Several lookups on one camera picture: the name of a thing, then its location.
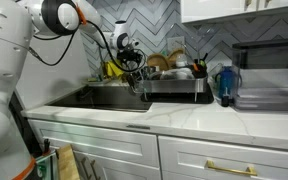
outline wall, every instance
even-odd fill
[[[139,39],[139,48],[147,55],[166,50],[167,38],[185,36],[189,54],[197,58],[207,52],[207,62],[209,66],[214,66],[219,61],[232,58],[230,47],[234,43],[288,38],[288,13],[187,26],[180,20],[180,0],[89,2],[102,15],[103,30],[113,31],[115,21],[127,20],[132,36]],[[87,59],[94,71],[100,65],[97,45],[89,38],[82,37]]]
[[[40,41],[33,38],[31,47],[45,61],[54,63],[62,55],[69,39],[63,37],[55,41]],[[81,86],[81,81],[89,75],[90,69],[78,31],[66,56],[57,66],[48,67],[28,54],[16,89],[22,105],[32,108]]]

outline black cable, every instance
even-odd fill
[[[97,45],[98,45],[98,51],[99,51],[99,54],[100,54],[100,59],[101,59],[102,62],[105,63],[104,58],[103,58],[103,54],[102,54],[101,46],[99,44],[97,44]]]
[[[120,70],[122,70],[122,71],[124,71],[124,72],[130,72],[130,73],[137,71],[137,68],[136,68],[135,70],[127,70],[127,69],[122,68],[122,67],[115,61],[115,59],[114,59],[114,57],[113,57],[113,55],[112,55],[112,52],[111,52],[111,50],[110,50],[110,47],[109,47],[109,45],[108,45],[108,43],[107,43],[107,41],[106,41],[106,39],[105,39],[105,36],[104,36],[102,30],[101,30],[96,24],[92,23],[91,21],[87,20],[87,22],[90,23],[90,24],[92,24],[92,25],[100,32],[100,34],[101,34],[101,36],[102,36],[102,38],[103,38],[103,41],[104,41],[104,43],[105,43],[105,47],[106,47],[106,49],[107,49],[107,51],[108,51],[108,54],[109,54],[110,58],[112,59],[114,65],[115,65],[117,68],[119,68]]]
[[[39,61],[41,61],[43,64],[48,65],[48,66],[56,66],[58,63],[60,63],[60,62],[62,61],[62,59],[64,58],[65,54],[67,53],[68,48],[71,46],[72,40],[73,40],[73,38],[74,38],[74,35],[75,35],[75,33],[72,34],[71,39],[70,39],[70,41],[68,42],[68,44],[67,44],[67,46],[66,46],[66,48],[65,48],[62,56],[60,57],[60,59],[59,59],[57,62],[55,62],[54,64],[49,64],[49,63],[45,62],[45,61],[37,54],[37,52],[34,51],[34,49],[33,49],[32,47],[30,47],[29,52],[30,52],[35,58],[37,58]]]
[[[55,39],[58,39],[62,36],[55,36],[55,37],[52,37],[52,38],[41,38],[41,37],[38,37],[38,36],[33,36],[34,38],[38,39],[38,40],[42,40],[42,41],[52,41],[52,40],[55,40]]]
[[[147,60],[146,54],[141,49],[134,49],[134,50],[137,50],[137,52],[140,51],[142,53],[143,57],[144,57],[144,62],[142,64],[142,66],[139,67],[139,69],[142,69],[144,67],[145,63],[146,63],[146,60]]]

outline gold drawer handle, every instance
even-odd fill
[[[246,171],[239,171],[239,170],[234,170],[234,169],[226,169],[226,168],[221,168],[221,167],[217,167],[215,166],[213,161],[207,161],[206,162],[206,166],[209,169],[214,169],[214,170],[218,170],[218,171],[225,171],[225,172],[230,172],[230,173],[234,173],[234,174],[240,174],[240,175],[248,175],[248,176],[257,176],[257,173],[255,171],[255,169],[253,167],[248,167],[246,169]]]

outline herringbone tile backsplash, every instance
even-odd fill
[[[257,16],[198,26],[181,23],[180,0],[88,0],[102,15],[102,30],[114,30],[117,20],[126,20],[138,48],[147,55],[167,50],[167,38],[184,36],[188,54],[193,58],[209,56],[209,66],[229,62],[234,43],[288,38],[288,13]],[[82,34],[92,71],[100,67],[98,46]],[[102,50],[105,59],[107,52]]]

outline dish rack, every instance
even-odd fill
[[[194,102],[197,102],[198,94],[209,90],[207,77],[183,80],[143,80],[140,84],[146,101],[148,101],[148,93],[194,93]]]

